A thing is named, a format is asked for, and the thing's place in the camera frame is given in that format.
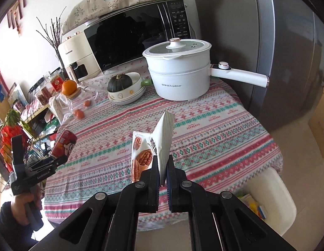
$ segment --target green pumpkin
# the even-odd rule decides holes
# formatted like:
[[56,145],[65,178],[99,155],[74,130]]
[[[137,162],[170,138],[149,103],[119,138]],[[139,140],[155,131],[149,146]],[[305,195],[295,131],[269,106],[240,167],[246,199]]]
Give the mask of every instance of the green pumpkin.
[[111,78],[107,85],[109,92],[119,92],[133,85],[132,78],[126,74],[118,74]]

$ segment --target human hand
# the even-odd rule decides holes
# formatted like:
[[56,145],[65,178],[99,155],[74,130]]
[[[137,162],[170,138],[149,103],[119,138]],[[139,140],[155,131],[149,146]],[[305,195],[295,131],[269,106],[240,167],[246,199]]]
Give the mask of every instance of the human hand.
[[20,225],[26,226],[29,224],[29,221],[26,217],[25,204],[32,202],[34,200],[36,207],[39,210],[42,210],[41,197],[42,197],[42,191],[39,186],[37,186],[37,191],[35,196],[32,193],[22,193],[13,196],[13,200],[11,202],[11,211],[14,219]]

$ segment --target microwave control panel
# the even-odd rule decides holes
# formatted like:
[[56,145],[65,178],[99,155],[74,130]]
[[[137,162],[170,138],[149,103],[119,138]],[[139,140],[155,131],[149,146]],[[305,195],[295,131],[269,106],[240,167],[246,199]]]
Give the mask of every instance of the microwave control panel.
[[166,3],[175,38],[191,38],[183,0],[171,0]]

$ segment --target pot lid knob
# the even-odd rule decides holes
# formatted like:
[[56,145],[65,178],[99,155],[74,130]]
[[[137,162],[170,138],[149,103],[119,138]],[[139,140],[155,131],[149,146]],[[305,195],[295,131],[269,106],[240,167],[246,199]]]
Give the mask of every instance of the pot lid knob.
[[185,46],[184,43],[181,42],[181,38],[172,38],[169,39],[170,44],[166,46],[167,49],[177,49]]
[[229,69],[228,63],[227,62],[224,62],[224,61],[220,61],[218,67],[220,69],[223,69],[223,70],[228,70]]

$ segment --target white wall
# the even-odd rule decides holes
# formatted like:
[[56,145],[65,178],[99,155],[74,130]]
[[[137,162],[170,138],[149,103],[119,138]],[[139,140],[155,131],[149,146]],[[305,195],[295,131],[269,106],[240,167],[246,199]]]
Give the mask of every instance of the white wall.
[[[50,24],[66,6],[62,14],[63,22],[72,8],[81,0],[26,0],[22,8],[23,18],[19,21],[21,37],[12,28],[8,28],[7,18],[0,24],[0,70],[7,86],[19,83],[25,95],[47,71],[59,67],[55,51],[35,30],[42,31],[36,16],[42,24]],[[67,35],[72,35],[77,28]]]

